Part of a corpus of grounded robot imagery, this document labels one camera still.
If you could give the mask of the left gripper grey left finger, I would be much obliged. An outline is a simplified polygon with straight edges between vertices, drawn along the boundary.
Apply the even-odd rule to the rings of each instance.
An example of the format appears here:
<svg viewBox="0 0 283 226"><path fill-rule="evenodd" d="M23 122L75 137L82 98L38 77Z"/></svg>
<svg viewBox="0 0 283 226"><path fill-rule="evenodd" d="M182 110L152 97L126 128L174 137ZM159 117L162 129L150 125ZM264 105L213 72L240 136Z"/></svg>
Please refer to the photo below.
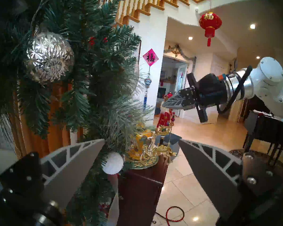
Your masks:
<svg viewBox="0 0 283 226"><path fill-rule="evenodd" d="M64 209L104 144L104 139L76 143L43 158L37 152L31 152L6 168L0 174L0 183L11 194L34 201L53 200Z"/></svg>

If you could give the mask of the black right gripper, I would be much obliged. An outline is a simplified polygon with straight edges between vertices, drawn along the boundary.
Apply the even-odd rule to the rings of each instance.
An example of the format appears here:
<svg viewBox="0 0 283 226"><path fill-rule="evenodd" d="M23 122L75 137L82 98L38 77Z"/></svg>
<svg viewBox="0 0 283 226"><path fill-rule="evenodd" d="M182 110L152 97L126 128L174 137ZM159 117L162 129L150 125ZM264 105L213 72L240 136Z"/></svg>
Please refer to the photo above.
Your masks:
<svg viewBox="0 0 283 226"><path fill-rule="evenodd" d="M163 107L175 110L190 110L196 108L200 123L208 121L206 110L201 107L213 107L228 101L226 90L209 93L199 92L199 84L194 74L186 75L189 87L179 90L175 95L163 103Z"/></svg>

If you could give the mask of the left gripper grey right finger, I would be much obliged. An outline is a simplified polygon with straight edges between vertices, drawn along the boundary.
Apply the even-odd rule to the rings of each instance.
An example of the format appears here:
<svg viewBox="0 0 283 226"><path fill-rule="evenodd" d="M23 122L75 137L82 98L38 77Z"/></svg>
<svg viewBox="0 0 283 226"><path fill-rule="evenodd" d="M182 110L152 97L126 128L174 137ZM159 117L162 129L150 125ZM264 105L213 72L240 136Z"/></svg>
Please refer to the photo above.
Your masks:
<svg viewBox="0 0 283 226"><path fill-rule="evenodd" d="M250 153L179 141L196 179L219 213L217 222L279 222L283 178Z"/></svg>

